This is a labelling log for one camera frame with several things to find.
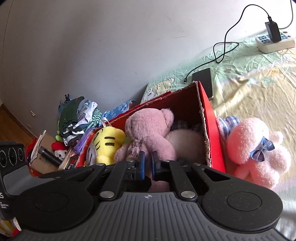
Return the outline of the white bunny plush toy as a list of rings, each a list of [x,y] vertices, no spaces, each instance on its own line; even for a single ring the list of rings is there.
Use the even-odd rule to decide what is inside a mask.
[[[190,127],[183,120],[175,121],[166,139],[174,147],[178,159],[206,163],[205,137],[200,123]]]

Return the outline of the yellow tiger plush toy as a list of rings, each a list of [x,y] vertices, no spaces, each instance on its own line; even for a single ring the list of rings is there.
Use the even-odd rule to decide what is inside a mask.
[[[94,135],[86,153],[87,166],[96,163],[107,166],[115,164],[114,155],[126,139],[125,132],[113,127],[107,118],[103,117],[101,123],[103,128]]]

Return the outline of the mauve bear plush toy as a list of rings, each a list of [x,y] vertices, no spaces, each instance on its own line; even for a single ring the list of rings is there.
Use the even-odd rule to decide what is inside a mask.
[[[175,148],[166,139],[174,121],[170,109],[144,108],[136,111],[125,122],[125,142],[114,154],[114,161],[136,160],[141,151],[145,153],[146,175],[152,178],[151,153],[160,160],[177,159]]]

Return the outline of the pink bunny plush toy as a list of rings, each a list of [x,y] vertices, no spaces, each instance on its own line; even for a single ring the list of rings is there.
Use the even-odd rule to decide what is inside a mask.
[[[282,145],[282,132],[271,132],[259,118],[239,120],[236,116],[216,119],[227,156],[238,165],[234,176],[252,178],[253,183],[273,188],[292,163],[289,150]]]

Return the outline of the green plush toy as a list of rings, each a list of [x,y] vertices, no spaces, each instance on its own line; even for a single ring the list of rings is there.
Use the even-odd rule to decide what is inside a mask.
[[[130,142],[132,142],[132,140],[130,139],[130,137],[126,137],[124,140],[124,144],[129,144]]]

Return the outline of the cardboard box with clutter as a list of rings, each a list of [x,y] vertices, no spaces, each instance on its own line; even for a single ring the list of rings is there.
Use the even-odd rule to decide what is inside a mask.
[[[34,177],[74,168],[78,155],[71,149],[43,131],[25,148],[29,173]]]

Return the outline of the black flashlight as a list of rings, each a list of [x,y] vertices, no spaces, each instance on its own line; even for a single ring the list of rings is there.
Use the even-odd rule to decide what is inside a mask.
[[[43,146],[39,148],[38,153],[41,156],[43,156],[47,161],[49,161],[50,163],[56,166],[60,166],[62,164],[62,161],[58,157],[56,157],[54,154],[52,154],[49,150],[47,150]]]

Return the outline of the purple plastic package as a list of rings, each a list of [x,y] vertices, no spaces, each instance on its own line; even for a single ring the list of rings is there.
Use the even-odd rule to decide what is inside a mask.
[[[78,143],[76,144],[76,146],[74,147],[74,152],[77,155],[80,155],[83,147],[88,139],[88,136],[90,135],[90,133],[92,132],[94,128],[89,128],[88,130],[86,130],[85,134],[83,134],[83,136],[80,138],[80,140],[78,141]]]

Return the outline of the blue floral towel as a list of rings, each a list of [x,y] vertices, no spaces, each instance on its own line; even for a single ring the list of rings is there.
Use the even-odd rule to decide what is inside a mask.
[[[132,109],[136,104],[135,100],[129,100],[120,106],[114,108],[113,110],[107,110],[102,114],[102,118],[107,118],[108,120],[112,120],[116,118],[118,115],[127,112]]]

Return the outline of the red cardboard box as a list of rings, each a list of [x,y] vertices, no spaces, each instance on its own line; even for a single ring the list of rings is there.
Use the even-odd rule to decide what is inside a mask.
[[[189,126],[203,125],[205,135],[207,165],[220,172],[226,172],[226,165],[221,147],[220,133],[216,117],[207,94],[199,81],[177,91],[169,91],[118,115],[109,123],[121,130],[125,129],[126,120],[143,108],[169,108],[176,120],[185,121]]]

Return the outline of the pile of folded clothes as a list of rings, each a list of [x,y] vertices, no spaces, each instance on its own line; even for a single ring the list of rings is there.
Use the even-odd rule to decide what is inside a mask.
[[[56,140],[65,146],[75,146],[84,134],[96,127],[102,117],[98,104],[83,96],[72,99],[69,94],[60,100]]]

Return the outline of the black smartphone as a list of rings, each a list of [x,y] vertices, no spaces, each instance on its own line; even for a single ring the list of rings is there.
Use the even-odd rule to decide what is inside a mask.
[[[209,100],[214,98],[213,83],[210,68],[206,68],[192,74],[192,81],[199,81],[205,90]]]

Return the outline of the green yellow bed sheet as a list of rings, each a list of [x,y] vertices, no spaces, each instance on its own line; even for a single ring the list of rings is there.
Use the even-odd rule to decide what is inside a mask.
[[[211,102],[217,117],[256,117],[272,131],[283,133],[283,145],[295,155],[295,48],[262,53],[255,37],[229,45],[221,63],[212,53],[166,72],[151,81],[143,101],[187,86],[190,70],[210,68],[214,90]]]

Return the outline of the white power strip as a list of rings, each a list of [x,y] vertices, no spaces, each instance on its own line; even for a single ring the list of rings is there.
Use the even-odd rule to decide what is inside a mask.
[[[271,53],[295,47],[295,38],[287,33],[280,33],[281,41],[273,42],[269,35],[261,35],[255,38],[258,49],[262,53]]]

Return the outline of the black power adapter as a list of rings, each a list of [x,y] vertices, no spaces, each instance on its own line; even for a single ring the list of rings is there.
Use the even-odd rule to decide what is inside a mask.
[[[268,17],[268,21],[265,22],[265,26],[271,41],[274,43],[280,42],[281,41],[280,30],[278,28],[277,23],[274,22],[270,16]]]

